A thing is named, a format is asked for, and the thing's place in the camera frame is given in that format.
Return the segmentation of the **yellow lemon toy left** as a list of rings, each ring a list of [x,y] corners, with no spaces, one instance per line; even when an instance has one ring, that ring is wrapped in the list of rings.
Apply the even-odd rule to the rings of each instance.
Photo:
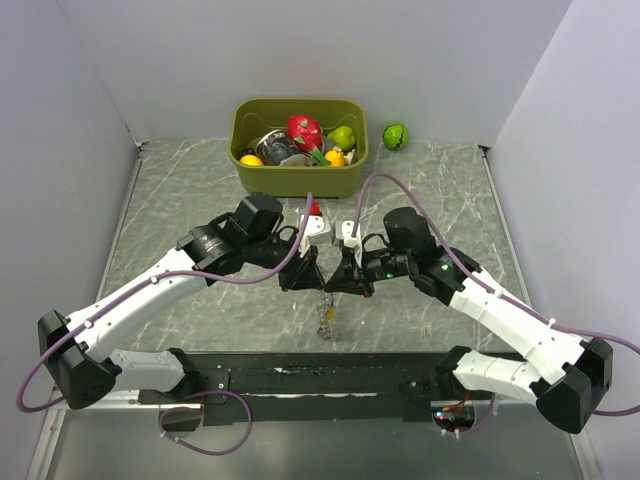
[[[256,155],[247,154],[243,155],[240,159],[240,163],[246,166],[263,166],[263,161]]]

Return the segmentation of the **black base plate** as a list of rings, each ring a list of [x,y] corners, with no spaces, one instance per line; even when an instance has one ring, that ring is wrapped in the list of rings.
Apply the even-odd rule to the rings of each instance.
[[[253,418],[313,421],[396,418],[429,422],[438,404],[487,400],[436,381],[441,353],[193,353],[193,390],[172,399],[146,389],[142,404],[203,409],[206,426]]]

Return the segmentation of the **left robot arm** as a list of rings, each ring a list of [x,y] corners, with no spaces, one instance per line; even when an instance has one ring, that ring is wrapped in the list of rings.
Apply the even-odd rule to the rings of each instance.
[[[120,342],[153,316],[215,283],[249,285],[238,277],[244,265],[276,276],[282,290],[321,289],[316,245],[331,236],[329,224],[309,201],[293,234],[281,238],[283,207],[266,194],[243,198],[232,212],[197,226],[147,271],[95,304],[38,321],[43,366],[62,401],[84,409],[122,390],[156,390],[177,402],[191,399],[199,373],[180,349],[135,352]]]

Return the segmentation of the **green watermelon toy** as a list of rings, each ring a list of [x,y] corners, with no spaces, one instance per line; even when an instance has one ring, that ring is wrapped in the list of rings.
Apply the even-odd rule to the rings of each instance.
[[[409,131],[404,124],[390,124],[384,129],[382,140],[387,149],[393,151],[401,150],[407,145]]]

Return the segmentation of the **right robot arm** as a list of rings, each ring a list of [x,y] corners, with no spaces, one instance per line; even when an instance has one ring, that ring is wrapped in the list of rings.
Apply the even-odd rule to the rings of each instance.
[[[369,298],[375,283],[408,277],[419,291],[484,326],[521,357],[515,361],[452,348],[436,368],[444,396],[486,391],[519,399],[560,430],[581,432],[611,386],[611,345],[537,319],[475,260],[446,245],[433,222],[414,208],[391,210],[383,224],[384,246],[373,251],[365,249],[366,239],[354,222],[334,224],[342,259],[326,291]]]

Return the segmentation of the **green pear toy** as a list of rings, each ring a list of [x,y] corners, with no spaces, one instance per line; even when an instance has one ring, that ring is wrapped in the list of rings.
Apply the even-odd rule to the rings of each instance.
[[[343,125],[329,133],[328,138],[343,151],[350,151],[356,145],[356,135],[352,128]]]

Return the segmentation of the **yellow lemon toy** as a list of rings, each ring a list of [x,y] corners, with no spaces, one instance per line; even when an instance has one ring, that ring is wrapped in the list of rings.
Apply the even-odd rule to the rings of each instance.
[[[332,167],[344,167],[346,165],[346,157],[342,151],[332,149],[326,152],[324,157]]]
[[[263,166],[263,161],[256,155],[247,154],[243,155],[240,159],[240,163],[246,166]]]

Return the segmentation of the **yellow lemon toy right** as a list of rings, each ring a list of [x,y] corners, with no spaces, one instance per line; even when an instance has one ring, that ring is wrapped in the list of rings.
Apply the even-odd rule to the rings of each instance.
[[[342,151],[332,149],[326,152],[324,157],[332,167],[344,167],[346,165],[346,157]]]

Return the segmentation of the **olive green plastic bin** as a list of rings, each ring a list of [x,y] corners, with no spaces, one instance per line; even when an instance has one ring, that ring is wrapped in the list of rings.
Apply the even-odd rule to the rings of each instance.
[[[344,166],[322,155],[339,127],[354,134]],[[249,193],[278,197],[346,198],[359,184],[369,153],[367,120],[356,103],[343,99],[257,98],[235,112],[229,156]]]

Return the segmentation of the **red dragon fruit toy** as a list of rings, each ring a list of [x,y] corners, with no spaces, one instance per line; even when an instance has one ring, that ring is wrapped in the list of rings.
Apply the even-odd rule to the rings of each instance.
[[[287,135],[303,152],[311,153],[324,146],[320,124],[308,115],[293,115],[287,121]]]

